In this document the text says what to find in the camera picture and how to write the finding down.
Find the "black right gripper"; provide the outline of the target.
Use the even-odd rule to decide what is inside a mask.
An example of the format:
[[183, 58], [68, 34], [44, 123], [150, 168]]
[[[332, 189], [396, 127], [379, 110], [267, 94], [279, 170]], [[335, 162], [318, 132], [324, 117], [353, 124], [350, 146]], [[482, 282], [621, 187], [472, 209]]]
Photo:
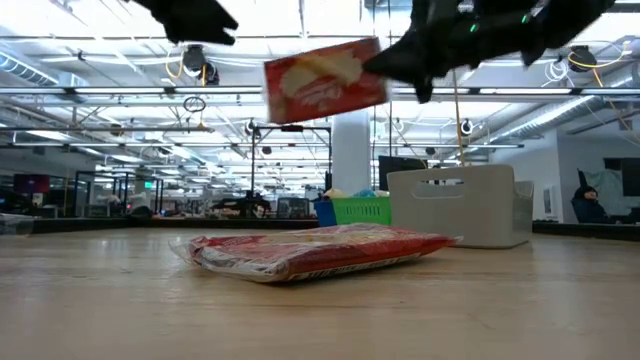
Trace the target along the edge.
[[363, 63], [366, 72], [414, 82], [420, 104], [433, 94], [433, 77], [450, 69], [476, 68], [487, 59], [519, 52], [526, 66], [544, 53], [533, 1], [483, 0], [470, 12], [454, 0], [414, 0], [412, 32]]

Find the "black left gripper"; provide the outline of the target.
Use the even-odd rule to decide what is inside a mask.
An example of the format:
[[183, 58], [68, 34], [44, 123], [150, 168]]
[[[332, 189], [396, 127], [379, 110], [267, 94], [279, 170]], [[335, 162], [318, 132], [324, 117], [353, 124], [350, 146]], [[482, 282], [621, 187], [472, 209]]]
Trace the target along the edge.
[[203, 0], [201, 10], [207, 20], [222, 29], [201, 32], [195, 29], [199, 0], [134, 0], [149, 10], [152, 17], [163, 25], [167, 39], [172, 43], [198, 41], [219, 45], [234, 45], [236, 39], [224, 29], [237, 30], [236, 19], [217, 1]]

